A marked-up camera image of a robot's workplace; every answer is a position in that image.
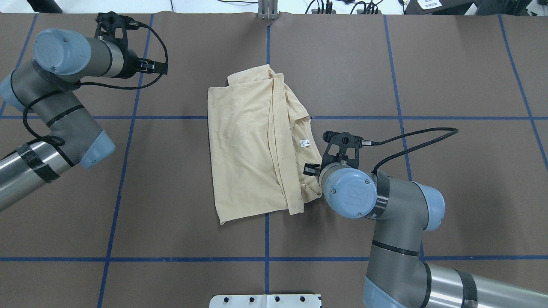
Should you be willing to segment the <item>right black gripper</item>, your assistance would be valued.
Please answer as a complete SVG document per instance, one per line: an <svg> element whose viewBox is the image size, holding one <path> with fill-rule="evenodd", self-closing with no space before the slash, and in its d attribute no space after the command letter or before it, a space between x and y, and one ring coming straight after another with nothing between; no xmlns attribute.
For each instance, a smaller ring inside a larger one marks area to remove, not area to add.
<svg viewBox="0 0 548 308"><path fill-rule="evenodd" d="M319 177L321 164L305 164L303 174L310 177Z"/></svg>

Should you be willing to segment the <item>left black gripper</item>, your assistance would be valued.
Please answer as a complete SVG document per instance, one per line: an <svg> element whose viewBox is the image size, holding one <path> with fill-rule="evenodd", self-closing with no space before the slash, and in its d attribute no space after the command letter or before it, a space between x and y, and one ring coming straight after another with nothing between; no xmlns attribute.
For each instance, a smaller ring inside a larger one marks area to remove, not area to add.
<svg viewBox="0 0 548 308"><path fill-rule="evenodd" d="M148 61L139 58L136 54L126 54L126 78L131 78L137 73L165 74L167 75L167 64L159 61Z"/></svg>

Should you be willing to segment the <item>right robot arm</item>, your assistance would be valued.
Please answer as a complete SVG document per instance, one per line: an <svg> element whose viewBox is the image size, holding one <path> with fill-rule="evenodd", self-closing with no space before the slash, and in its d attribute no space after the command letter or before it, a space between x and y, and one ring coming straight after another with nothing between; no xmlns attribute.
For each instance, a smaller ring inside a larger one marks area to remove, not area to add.
<svg viewBox="0 0 548 308"><path fill-rule="evenodd" d="M420 260L423 233L440 226L440 191L346 164L305 164L328 205L345 218L375 220L362 301L368 308L545 308L547 294Z"/></svg>

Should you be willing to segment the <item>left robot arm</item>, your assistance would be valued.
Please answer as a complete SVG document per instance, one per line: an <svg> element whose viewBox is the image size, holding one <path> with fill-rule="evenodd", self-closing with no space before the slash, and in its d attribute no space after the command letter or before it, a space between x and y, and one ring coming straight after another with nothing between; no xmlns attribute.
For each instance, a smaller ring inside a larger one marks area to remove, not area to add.
<svg viewBox="0 0 548 308"><path fill-rule="evenodd" d="M1 83L4 101L22 112L33 136L1 160L1 210L60 178L76 165L89 169L116 147L74 92L84 77L167 74L167 62L139 58L114 41L64 29L41 31L33 58Z"/></svg>

